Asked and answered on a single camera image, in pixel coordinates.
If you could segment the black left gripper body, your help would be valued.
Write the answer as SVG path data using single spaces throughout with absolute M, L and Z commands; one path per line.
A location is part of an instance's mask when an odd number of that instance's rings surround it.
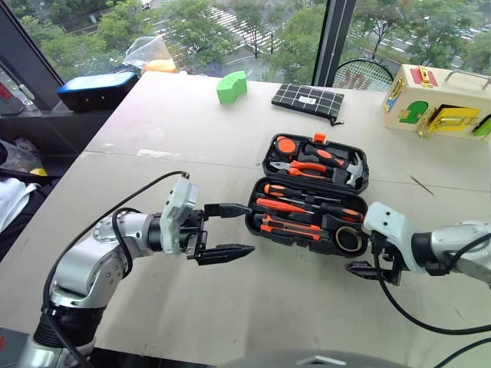
M 207 217 L 203 210 L 192 210 L 180 225 L 180 250 L 187 259 L 201 259 L 206 250 L 207 230 L 204 229 Z

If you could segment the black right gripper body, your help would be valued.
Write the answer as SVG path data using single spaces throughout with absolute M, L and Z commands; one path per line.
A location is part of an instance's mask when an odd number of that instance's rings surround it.
M 394 286 L 400 285 L 404 260 L 400 251 L 380 232 L 371 234 L 371 253 L 374 257 L 375 270 L 379 280 Z M 390 263 L 390 268 L 382 268 L 380 258 Z

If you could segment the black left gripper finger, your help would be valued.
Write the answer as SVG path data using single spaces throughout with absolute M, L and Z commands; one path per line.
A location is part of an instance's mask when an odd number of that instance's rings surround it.
M 238 203 L 214 203 L 204 205 L 204 213 L 207 218 L 220 217 L 223 219 L 248 215 L 252 210 Z
M 245 257 L 255 250 L 251 245 L 217 245 L 215 248 L 198 251 L 195 260 L 198 265 L 215 265 Z

